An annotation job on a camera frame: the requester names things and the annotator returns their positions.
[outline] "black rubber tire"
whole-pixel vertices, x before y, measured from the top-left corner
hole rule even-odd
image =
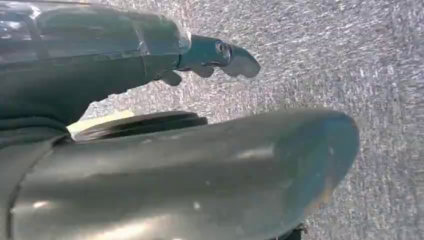
[[[302,231],[294,230],[288,237],[286,237],[285,239],[281,238],[281,240],[302,240]]]
[[[73,136],[75,141],[110,139],[183,129],[208,124],[206,117],[189,111],[166,111],[127,117],[98,124]]]

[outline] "shiny metal surface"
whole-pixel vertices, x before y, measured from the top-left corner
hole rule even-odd
[[[343,113],[273,112],[58,146],[20,184],[14,240],[265,240],[295,228],[352,166]]]
[[[190,46],[190,33],[154,12],[138,14],[100,4],[0,1],[0,64],[178,55]]]
[[[424,239],[424,2],[420,0],[103,0],[176,16],[192,33],[246,47],[252,81],[183,74],[91,105],[187,110],[222,122],[252,113],[327,106],[353,116],[360,154],[306,240]]]
[[[60,135],[60,132],[36,127],[30,131],[13,129],[0,132],[0,240],[9,239],[11,235],[10,209],[18,195],[19,183],[38,159],[51,152]],[[26,142],[20,141],[19,145],[9,142],[18,142],[20,138],[26,139]]]
[[[254,78],[261,71],[261,65],[243,47],[196,34],[191,36],[191,41],[190,50],[179,58],[177,71],[192,72],[203,78],[210,77],[218,68],[229,76],[246,78]]]

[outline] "asphalt road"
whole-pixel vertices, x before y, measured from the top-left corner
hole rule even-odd
[[[361,150],[334,201],[308,220],[310,240],[424,239],[422,0],[110,0],[179,18],[191,32],[246,47],[253,80],[184,74],[94,103],[113,110],[189,110],[220,122],[279,108],[353,116]]]

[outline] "motorcycle footpeg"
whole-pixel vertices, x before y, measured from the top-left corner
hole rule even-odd
[[[228,66],[220,67],[221,70],[231,77],[243,75],[246,78],[254,78],[261,70],[261,65],[244,48],[229,44],[231,59]]]
[[[231,77],[243,75],[253,78],[258,75],[261,65],[244,48],[224,43],[217,38],[193,35],[190,50],[180,56],[175,68],[178,71],[193,71],[208,78],[219,67]]]

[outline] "gray pavement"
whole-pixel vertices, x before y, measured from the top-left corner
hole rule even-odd
[[[422,0],[110,0],[181,20],[192,33],[246,47],[253,80],[208,79],[132,89],[84,118],[131,109],[189,110],[211,122],[326,106],[353,116],[361,149],[334,201],[308,220],[310,240],[424,239]]]

